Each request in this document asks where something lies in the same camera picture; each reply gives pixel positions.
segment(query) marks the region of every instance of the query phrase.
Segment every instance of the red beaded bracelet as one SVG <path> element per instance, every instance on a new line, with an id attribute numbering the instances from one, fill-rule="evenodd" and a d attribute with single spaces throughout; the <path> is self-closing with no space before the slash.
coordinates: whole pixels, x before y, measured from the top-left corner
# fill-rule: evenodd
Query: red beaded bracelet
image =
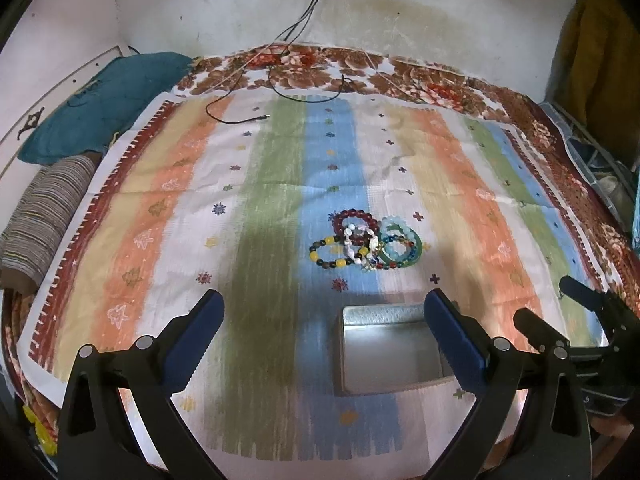
<path id="1" fill-rule="evenodd" d="M 347 218 L 360 218 L 367 223 L 369 229 L 371 229 L 376 235 L 380 232 L 378 221 L 371 216 L 371 213 L 365 213 L 362 209 L 345 209 L 344 211 L 340 211 L 334 217 L 334 233 L 342 235 L 345 227 L 344 221 Z M 364 236 L 355 237 L 353 239 L 353 243 L 354 245 L 364 245 L 367 238 L 370 238 L 370 235 L 365 234 Z"/>

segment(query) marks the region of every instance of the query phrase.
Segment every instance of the blue stripe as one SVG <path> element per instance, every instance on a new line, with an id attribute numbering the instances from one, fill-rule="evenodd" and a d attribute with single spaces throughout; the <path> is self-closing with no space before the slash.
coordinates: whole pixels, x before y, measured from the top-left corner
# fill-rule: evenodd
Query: blue stripe
<path id="1" fill-rule="evenodd" d="M 523 161 L 511 145 L 511 141 L 508 139 L 504 131 L 493 123 L 485 123 L 484 126 L 491 132 L 492 136 L 494 136 L 494 140 L 500 146 L 502 154 L 509 161 L 513 171 L 515 171 L 521 181 L 523 181 L 529 191 L 529 194 L 533 198 L 534 204 L 541 207 L 542 213 L 545 216 L 546 224 L 554 234 L 554 237 L 558 241 L 558 245 L 562 249 L 562 253 L 564 254 L 564 258 L 569 266 L 572 278 L 587 286 L 592 286 L 591 280 L 582 266 L 580 251 L 576 246 L 571 233 L 564 224 L 564 219 L 561 217 L 560 212 L 546 195 L 546 191 L 525 167 Z M 598 318 L 593 312 L 586 309 L 584 310 L 584 313 L 591 336 L 596 341 L 600 340 L 600 337 L 602 336 L 602 327 L 598 322 Z"/>
<path id="2" fill-rule="evenodd" d="M 302 259 L 298 266 L 296 337 L 298 455 L 300 460 L 315 456 L 343 460 L 369 456 L 372 447 L 376 454 L 388 453 L 402 446 L 395 396 L 339 397 L 334 389 L 338 316 L 348 305 L 385 302 L 377 275 L 356 266 L 324 270 L 308 257 L 314 241 L 333 235 L 329 213 L 369 210 L 353 115 L 348 103 L 340 99 L 306 108 L 303 204 L 298 227 Z M 335 156 L 327 150 L 334 150 Z M 329 169 L 332 164 L 336 170 Z M 331 186 L 338 189 L 328 190 Z M 328 247 L 318 253 L 323 260 L 340 258 Z M 338 278 L 347 282 L 347 290 L 332 289 Z"/>

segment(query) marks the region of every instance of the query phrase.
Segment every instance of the pillow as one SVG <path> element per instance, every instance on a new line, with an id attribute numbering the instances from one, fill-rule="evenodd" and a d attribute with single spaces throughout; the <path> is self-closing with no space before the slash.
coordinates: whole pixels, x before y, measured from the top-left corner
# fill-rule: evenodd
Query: pillow
<path id="1" fill-rule="evenodd" d="M 191 59 L 175 52 L 118 57 L 62 103 L 25 141 L 18 158 L 54 164 L 87 150 L 105 153 L 159 93 L 190 71 Z"/>
<path id="2" fill-rule="evenodd" d="M 38 290 L 95 167 L 88 156 L 70 156 L 54 164 L 36 184 L 7 235 L 0 288 L 24 296 Z"/>
<path id="3" fill-rule="evenodd" d="M 21 215 L 22 210 L 24 209 L 24 205 L 27 203 L 29 198 L 31 197 L 31 193 L 33 193 L 33 189 L 40 183 L 42 177 L 49 171 L 49 167 L 45 166 L 44 168 L 40 168 L 40 171 L 36 173 L 36 176 L 33 177 L 31 183 L 27 186 L 27 189 L 24 190 L 24 193 L 20 197 L 20 202 L 15 207 L 14 212 L 11 214 L 9 218 L 9 223 L 4 228 L 4 231 L 0 233 L 0 257 L 2 257 L 2 250 L 4 248 L 4 243 L 6 242 L 6 238 L 9 235 L 9 231 L 11 230 L 12 225 L 15 222 L 15 219 Z"/>

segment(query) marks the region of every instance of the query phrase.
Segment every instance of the silver screw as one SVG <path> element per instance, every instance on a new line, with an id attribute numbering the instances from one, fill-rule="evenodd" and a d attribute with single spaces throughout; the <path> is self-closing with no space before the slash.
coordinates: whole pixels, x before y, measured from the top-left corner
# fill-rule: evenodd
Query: silver screw
<path id="1" fill-rule="evenodd" d="M 497 337 L 494 339 L 494 346 L 502 351 L 502 352 L 506 352 L 509 348 L 511 348 L 511 343 L 509 343 L 508 339 L 505 339 L 503 337 Z"/>
<path id="2" fill-rule="evenodd" d="M 154 343 L 154 339 L 149 335 L 143 335 L 136 341 L 136 347 L 140 350 L 146 350 Z"/>
<path id="3" fill-rule="evenodd" d="M 554 348 L 554 355 L 558 359 L 566 359 L 569 354 L 566 352 L 566 350 L 564 348 L 556 346 Z"/>
<path id="4" fill-rule="evenodd" d="M 94 352 L 94 347 L 91 345 L 84 345 L 79 351 L 78 355 L 81 358 L 89 357 Z"/>

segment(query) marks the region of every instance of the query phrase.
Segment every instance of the mattress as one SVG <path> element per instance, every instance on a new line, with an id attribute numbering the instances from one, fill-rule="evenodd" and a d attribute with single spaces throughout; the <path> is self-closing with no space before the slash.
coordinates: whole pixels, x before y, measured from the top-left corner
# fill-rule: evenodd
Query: mattress
<path id="1" fill-rule="evenodd" d="M 60 406 L 80 346 L 128 348 L 215 288 L 225 321 L 172 400 L 229 478 L 421 476 L 474 398 L 455 380 L 336 393 L 344 306 L 419 303 L 439 287 L 520 349 L 511 317 L 521 307 L 575 346 L 600 344 L 596 319 L 558 281 L 611 289 L 637 312 L 638 261 L 527 97 L 409 59 L 280 51 L 199 60 L 110 149 L 34 300 L 20 366 Z M 402 218 L 421 258 L 369 272 L 316 265 L 309 247 L 350 209 Z M 329 261 L 342 249 L 322 251 Z M 162 465 L 124 403 L 146 457 Z"/>

